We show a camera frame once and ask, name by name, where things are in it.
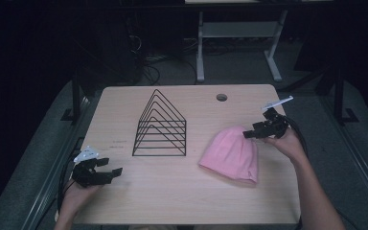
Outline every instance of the pink knit hat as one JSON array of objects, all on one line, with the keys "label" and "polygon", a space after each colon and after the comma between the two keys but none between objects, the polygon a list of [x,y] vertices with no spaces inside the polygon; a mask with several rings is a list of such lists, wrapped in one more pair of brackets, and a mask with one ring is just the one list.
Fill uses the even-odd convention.
[{"label": "pink knit hat", "polygon": [[254,184],[258,179],[258,149],[245,139],[242,126],[221,131],[204,152],[198,164],[234,180]]}]

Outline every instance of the black metal rack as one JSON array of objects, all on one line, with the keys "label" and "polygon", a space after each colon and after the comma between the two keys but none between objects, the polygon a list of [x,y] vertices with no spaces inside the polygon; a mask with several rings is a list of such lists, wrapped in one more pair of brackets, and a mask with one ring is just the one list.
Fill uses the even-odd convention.
[{"label": "black metal rack", "polygon": [[139,119],[132,156],[185,156],[187,121],[155,89]]}]

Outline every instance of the table hole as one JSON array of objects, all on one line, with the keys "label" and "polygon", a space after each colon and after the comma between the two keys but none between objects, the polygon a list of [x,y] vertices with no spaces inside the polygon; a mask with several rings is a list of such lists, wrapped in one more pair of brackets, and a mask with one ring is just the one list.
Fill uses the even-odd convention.
[{"label": "table hole", "polygon": [[228,96],[226,96],[225,94],[218,94],[217,100],[220,102],[225,102],[226,100],[228,100]]}]

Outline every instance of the gray floor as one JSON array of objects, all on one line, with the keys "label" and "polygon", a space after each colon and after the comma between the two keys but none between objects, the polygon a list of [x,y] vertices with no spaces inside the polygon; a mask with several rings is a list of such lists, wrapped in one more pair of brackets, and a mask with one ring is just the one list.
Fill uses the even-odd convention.
[{"label": "gray floor", "polygon": [[[219,56],[205,56],[205,82],[203,84],[245,84],[267,83],[281,88],[307,75],[293,71],[293,65],[301,44],[282,42],[275,55],[284,80],[275,82],[265,62],[263,50],[269,42],[237,43],[237,49]],[[189,62],[196,66],[194,53],[185,56],[185,61],[169,59],[152,66],[160,71],[160,85],[194,84],[195,72]],[[368,165],[368,109],[358,92],[348,83],[345,90],[345,105],[352,108],[359,123],[340,127],[330,116],[327,104],[332,104],[333,96],[320,98],[313,93],[317,80],[303,85],[292,93],[280,93],[280,98],[292,95],[294,100],[286,103],[286,114],[300,126],[309,147],[310,161],[319,180],[334,206],[351,219],[359,229],[368,229],[368,187],[362,179],[350,147],[341,136],[341,129],[348,133],[356,148]],[[138,85],[149,85],[143,78]],[[39,129],[31,140],[6,190],[0,198],[0,230],[23,229],[30,211],[58,153],[69,150],[69,144],[77,142],[88,129],[101,90],[89,99],[80,124],[75,127],[70,122],[61,121],[65,109],[72,106],[71,85],[68,83],[58,94]],[[56,204],[44,216],[38,229],[53,229]],[[346,222],[347,229],[355,229]],[[252,226],[252,229],[293,229],[292,225]],[[75,225],[73,229],[126,229],[126,226]]]}]

